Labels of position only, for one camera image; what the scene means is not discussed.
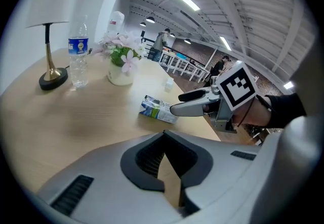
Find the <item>ceiling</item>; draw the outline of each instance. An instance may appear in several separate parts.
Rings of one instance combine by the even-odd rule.
[[[147,15],[176,36],[208,43],[228,41],[235,53],[288,80],[307,54],[317,32],[303,0],[131,0],[130,11]]]

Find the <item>table surface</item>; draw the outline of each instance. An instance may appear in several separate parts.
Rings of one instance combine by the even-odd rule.
[[[67,50],[53,53],[57,67],[68,65]],[[87,152],[138,136],[178,130],[219,140],[203,117],[180,117],[176,124],[139,115],[145,95],[178,103],[183,92],[174,83],[165,91],[167,73],[157,62],[142,59],[134,83],[115,86],[106,76],[107,61],[88,57],[89,83],[75,89],[68,80],[44,92],[38,85],[45,59],[33,64],[5,91],[1,99],[3,145],[13,173],[36,192],[50,177]],[[160,171],[168,175],[163,164]]]

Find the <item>flower pot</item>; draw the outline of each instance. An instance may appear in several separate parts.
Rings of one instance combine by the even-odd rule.
[[[122,67],[118,67],[109,60],[108,79],[114,85],[128,85],[134,81],[134,72],[122,72]]]

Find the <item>green leaves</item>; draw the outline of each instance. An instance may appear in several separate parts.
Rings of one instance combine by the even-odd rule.
[[[124,65],[124,61],[122,61],[121,56],[125,55],[127,57],[127,52],[131,48],[129,47],[121,47],[121,48],[116,48],[113,50],[113,53],[110,55],[111,62],[115,64],[118,67],[122,67]],[[137,54],[136,51],[133,50],[134,57],[138,57],[141,59],[141,57]]]

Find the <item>person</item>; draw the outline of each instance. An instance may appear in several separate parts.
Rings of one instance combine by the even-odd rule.
[[[160,60],[163,46],[168,45],[167,39],[168,39],[169,34],[170,34],[170,29],[168,29],[168,28],[165,29],[163,32],[158,33],[156,41],[151,48],[151,51],[154,52],[152,61],[158,62]]]
[[[255,98],[234,111],[233,123],[240,123],[243,120],[243,124],[264,128],[284,128],[293,119],[306,115],[296,93],[283,96],[266,95],[262,99],[270,106],[270,110],[258,98]]]
[[[212,76],[218,76],[221,71],[223,70],[224,68],[224,65],[226,64],[226,62],[228,61],[231,61],[229,59],[229,57],[226,55],[224,56],[220,61],[218,61],[214,67],[212,67],[211,69],[211,75],[209,77],[209,79],[207,80],[206,84],[204,85],[204,87],[208,87],[208,86],[211,86],[211,77]]]

